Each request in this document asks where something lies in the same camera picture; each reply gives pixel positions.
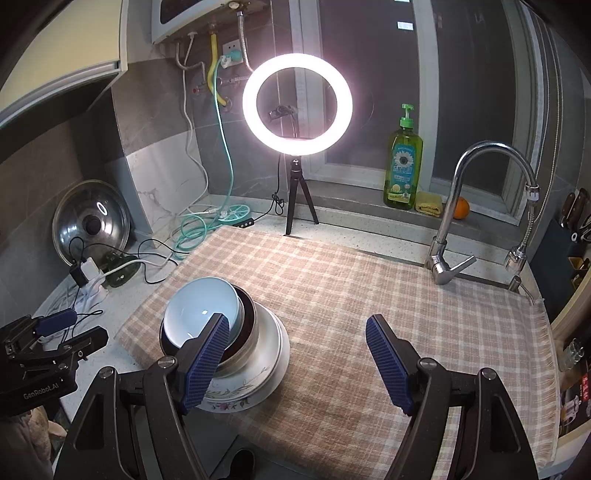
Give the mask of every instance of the dish soap bottle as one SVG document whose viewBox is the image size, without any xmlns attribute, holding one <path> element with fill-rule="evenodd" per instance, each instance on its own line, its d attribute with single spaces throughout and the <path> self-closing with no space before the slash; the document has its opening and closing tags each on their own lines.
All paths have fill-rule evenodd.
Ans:
<svg viewBox="0 0 591 480">
<path fill-rule="evenodd" d="M 400 129 L 388 139 L 390 161 L 384 183 L 384 203 L 410 210 L 417 196 L 423 140 L 413 132 L 414 121 L 410 118 L 410 111 L 414 107 L 403 103 L 402 108 L 406 110 L 406 116 L 400 119 Z"/>
</svg>

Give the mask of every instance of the yellow sponge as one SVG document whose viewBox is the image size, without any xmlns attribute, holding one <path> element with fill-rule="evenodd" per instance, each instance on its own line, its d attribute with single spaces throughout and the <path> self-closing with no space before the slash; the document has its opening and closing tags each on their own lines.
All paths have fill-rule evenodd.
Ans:
<svg viewBox="0 0 591 480">
<path fill-rule="evenodd" d="M 418 212 L 438 217 L 443 211 L 443 204 L 437 193 L 417 192 L 414 208 Z"/>
</svg>

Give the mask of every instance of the cabinet door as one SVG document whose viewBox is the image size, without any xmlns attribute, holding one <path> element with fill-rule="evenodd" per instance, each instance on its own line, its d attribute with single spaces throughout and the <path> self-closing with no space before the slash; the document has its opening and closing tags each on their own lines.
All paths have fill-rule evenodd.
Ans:
<svg viewBox="0 0 591 480">
<path fill-rule="evenodd" d="M 0 90 L 0 122 L 56 90 L 124 71 L 126 5 L 127 0 L 74 0 L 59 13 Z"/>
</svg>

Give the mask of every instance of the orange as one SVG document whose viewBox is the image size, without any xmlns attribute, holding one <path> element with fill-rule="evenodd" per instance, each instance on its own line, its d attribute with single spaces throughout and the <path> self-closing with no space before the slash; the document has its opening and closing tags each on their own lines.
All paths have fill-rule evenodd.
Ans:
<svg viewBox="0 0 591 480">
<path fill-rule="evenodd" d="M 456 211 L 453 212 L 453 217 L 456 220 L 463 220 L 470 213 L 470 204 L 464 197 L 459 197 L 457 200 Z"/>
</svg>

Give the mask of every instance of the floor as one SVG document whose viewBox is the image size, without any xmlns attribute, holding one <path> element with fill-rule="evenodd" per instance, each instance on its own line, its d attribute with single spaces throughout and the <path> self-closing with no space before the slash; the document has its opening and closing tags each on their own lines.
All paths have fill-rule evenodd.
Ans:
<svg viewBox="0 0 591 480">
<path fill-rule="evenodd" d="M 147 477 L 149 480 L 161 480 L 162 476 L 152 448 L 143 409 L 138 413 L 137 420 L 138 438 Z M 193 410 L 185 417 L 185 424 L 199 459 L 212 480 L 226 478 L 230 472 L 230 464 L 234 454 L 242 448 L 248 448 L 255 453 L 256 473 L 254 480 L 320 478 L 314 476 L 312 472 L 270 455 L 201 410 Z"/>
<path fill-rule="evenodd" d="M 230 472 L 230 464 L 232 463 L 234 454 L 242 448 L 248 448 L 255 454 L 256 473 L 254 480 L 306 480 L 320 478 L 298 466 L 269 455 L 239 435 L 214 470 L 211 475 L 212 480 L 226 478 L 226 475 Z"/>
</svg>

